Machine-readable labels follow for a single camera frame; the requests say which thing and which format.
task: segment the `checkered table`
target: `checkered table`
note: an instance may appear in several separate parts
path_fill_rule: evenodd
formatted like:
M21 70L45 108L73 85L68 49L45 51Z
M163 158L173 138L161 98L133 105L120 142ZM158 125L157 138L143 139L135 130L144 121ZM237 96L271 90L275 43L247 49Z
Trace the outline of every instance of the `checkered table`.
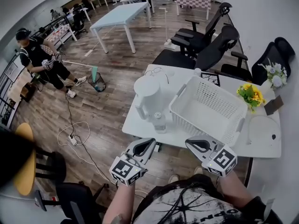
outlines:
M56 43L56 40L59 39L60 42L61 42L62 44L64 44L63 41L61 40L61 37L62 37L68 30L70 31L70 33L71 33L71 35L73 36L74 40L77 41L77 39L76 39L76 37L75 37L73 31L71 30L71 27L70 27L69 24L59 26L59 28L57 28L56 31L53 31L50 35L47 36L46 40L47 40L47 41L50 41L50 42L52 42L52 43L55 44L55 43Z
M206 8L206 19L209 19L209 10L211 9L211 0L177 0L177 15L179 16L178 6L191 6Z

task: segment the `black shorts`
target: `black shorts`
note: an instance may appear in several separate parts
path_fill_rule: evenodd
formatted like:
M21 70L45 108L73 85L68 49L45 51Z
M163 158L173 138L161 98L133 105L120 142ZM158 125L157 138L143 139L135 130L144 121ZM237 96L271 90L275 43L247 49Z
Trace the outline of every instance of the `black shorts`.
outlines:
M66 80L66 78L70 75L70 72L61 62L55 61L51 70L40 72L40 75L44 81L51 83L56 89L60 90L64 87L64 83L58 76L60 76L63 80Z

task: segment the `flower vase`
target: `flower vase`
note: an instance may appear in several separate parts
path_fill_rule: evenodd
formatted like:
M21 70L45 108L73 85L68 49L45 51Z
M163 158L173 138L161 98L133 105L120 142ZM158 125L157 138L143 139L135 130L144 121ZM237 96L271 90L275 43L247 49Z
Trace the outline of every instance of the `flower vase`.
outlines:
M271 90L271 87L272 87L272 83L270 80L266 80L262 85L261 85L261 88L260 88L260 91L263 95L267 94L267 92L269 92Z

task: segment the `man mopping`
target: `man mopping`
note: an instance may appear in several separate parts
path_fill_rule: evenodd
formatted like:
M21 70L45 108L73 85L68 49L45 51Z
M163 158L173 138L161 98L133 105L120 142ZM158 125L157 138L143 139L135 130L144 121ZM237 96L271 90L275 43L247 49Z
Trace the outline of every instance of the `man mopping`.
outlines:
M84 82L86 77L75 78L61 63L61 55L57 52L53 43L38 36L29 38L30 33L30 30L21 28L15 34L15 38L21 46L20 59L22 65L30 72L38 73L45 82L53 84L56 89L74 98L76 93L67 89L58 76L63 80L70 79L76 86ZM41 45L48 46L53 51L54 56L46 53Z

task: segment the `black cap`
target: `black cap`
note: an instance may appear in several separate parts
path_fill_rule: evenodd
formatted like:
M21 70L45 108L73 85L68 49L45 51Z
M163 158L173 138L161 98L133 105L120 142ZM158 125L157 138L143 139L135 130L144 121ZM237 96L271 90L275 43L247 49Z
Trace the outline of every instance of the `black cap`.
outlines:
M21 28L16 32L15 38L17 41L24 40L30 35L30 33L30 30L27 30L26 28Z

